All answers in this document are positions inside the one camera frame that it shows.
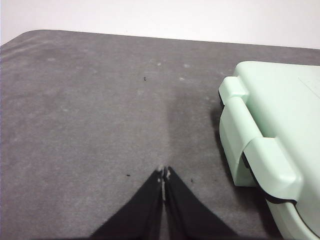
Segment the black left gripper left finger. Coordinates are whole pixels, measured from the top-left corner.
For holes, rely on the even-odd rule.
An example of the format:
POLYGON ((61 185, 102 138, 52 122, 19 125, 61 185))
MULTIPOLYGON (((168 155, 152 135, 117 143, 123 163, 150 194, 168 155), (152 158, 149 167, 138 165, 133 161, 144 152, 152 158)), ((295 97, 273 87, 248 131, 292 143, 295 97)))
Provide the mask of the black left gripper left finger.
POLYGON ((158 167, 134 196, 92 238, 159 238, 163 210, 163 173, 158 167))

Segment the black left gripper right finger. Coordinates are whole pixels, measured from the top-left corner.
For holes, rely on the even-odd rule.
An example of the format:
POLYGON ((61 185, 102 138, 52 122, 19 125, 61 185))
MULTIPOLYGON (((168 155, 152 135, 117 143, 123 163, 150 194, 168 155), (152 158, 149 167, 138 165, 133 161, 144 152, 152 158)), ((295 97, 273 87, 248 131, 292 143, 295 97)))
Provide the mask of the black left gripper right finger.
POLYGON ((172 167, 165 169, 165 210, 171 238, 237 238, 238 234, 212 213, 172 167))

